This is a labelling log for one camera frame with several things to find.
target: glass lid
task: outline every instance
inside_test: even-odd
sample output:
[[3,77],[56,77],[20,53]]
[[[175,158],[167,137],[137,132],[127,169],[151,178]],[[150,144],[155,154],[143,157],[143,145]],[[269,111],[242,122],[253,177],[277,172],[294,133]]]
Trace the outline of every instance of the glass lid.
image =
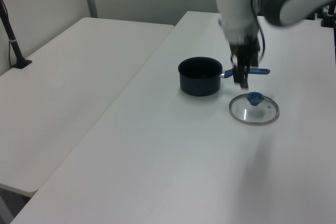
[[267,124],[279,116],[279,107],[275,101],[258,92],[233,98],[229,109],[235,119],[247,124]]

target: white table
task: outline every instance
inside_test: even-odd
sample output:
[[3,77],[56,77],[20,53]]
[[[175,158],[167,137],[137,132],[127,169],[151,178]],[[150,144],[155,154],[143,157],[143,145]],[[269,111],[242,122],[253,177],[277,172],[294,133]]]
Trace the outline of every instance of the white table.
[[172,29],[84,18],[2,75],[0,188],[32,196]]
[[21,223],[329,224],[336,220],[336,76],[332,29],[261,25],[268,76],[251,91],[280,117],[230,116],[232,79],[197,98],[177,67],[208,56],[230,68],[218,14],[188,12],[50,179]]

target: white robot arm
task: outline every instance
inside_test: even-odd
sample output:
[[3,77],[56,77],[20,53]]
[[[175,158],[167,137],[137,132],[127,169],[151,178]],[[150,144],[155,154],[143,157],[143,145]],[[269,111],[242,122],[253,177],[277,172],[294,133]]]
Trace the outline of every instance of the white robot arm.
[[314,10],[336,0],[216,0],[222,15],[221,25],[230,44],[234,66],[234,81],[247,88],[249,68],[258,66],[259,24],[257,14],[275,26],[290,26]]

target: black cable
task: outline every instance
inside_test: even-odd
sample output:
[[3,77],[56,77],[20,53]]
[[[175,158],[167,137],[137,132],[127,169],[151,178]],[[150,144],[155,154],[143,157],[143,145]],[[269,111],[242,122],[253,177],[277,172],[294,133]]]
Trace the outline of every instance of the black cable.
[[11,58],[11,57],[10,57],[10,56],[11,56],[11,53],[10,53],[10,43],[11,43],[11,42],[9,41],[9,42],[8,42],[8,60],[9,60],[10,68],[12,68],[13,66],[12,66],[12,63],[11,63],[11,61],[10,61],[10,60],[11,60],[11,59],[10,59],[10,58]]
[[6,5],[5,5],[5,2],[4,2],[4,0],[0,0],[0,1],[1,1],[1,4],[2,4],[3,8],[4,8],[5,11],[6,11],[6,16],[8,17],[8,11],[7,11],[7,7],[6,7]]
[[[5,5],[5,2],[4,2],[4,0],[0,0],[0,2],[1,2],[1,5],[2,5],[2,7],[5,9],[5,11],[6,11],[6,16],[7,16],[7,18],[9,18],[9,16],[8,16],[8,11],[7,11],[7,7],[6,7],[6,5]],[[11,63],[11,53],[10,53],[10,41],[8,42],[8,61],[9,61],[9,65],[10,65],[10,67],[12,68],[13,66],[12,66],[12,63]]]
[[251,9],[252,9],[252,13],[253,13],[253,16],[254,16],[254,19],[257,23],[257,26],[260,30],[260,33],[261,33],[261,39],[262,39],[262,43],[263,43],[263,52],[261,53],[261,56],[259,57],[259,62],[262,61],[262,59],[264,58],[264,54],[265,54],[265,50],[266,50],[266,43],[265,43],[265,37],[264,37],[264,32],[262,31],[262,28],[260,26],[260,23],[258,21],[258,16],[257,16],[257,12],[254,10],[254,6],[253,6],[253,0],[250,1],[250,4],[251,4]]

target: lid knob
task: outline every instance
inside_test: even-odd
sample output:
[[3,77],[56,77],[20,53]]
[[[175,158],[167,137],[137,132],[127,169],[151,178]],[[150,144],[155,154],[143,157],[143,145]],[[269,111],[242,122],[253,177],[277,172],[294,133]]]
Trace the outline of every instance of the lid knob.
[[264,100],[264,96],[258,92],[250,92],[247,96],[247,100],[252,106],[257,106]]

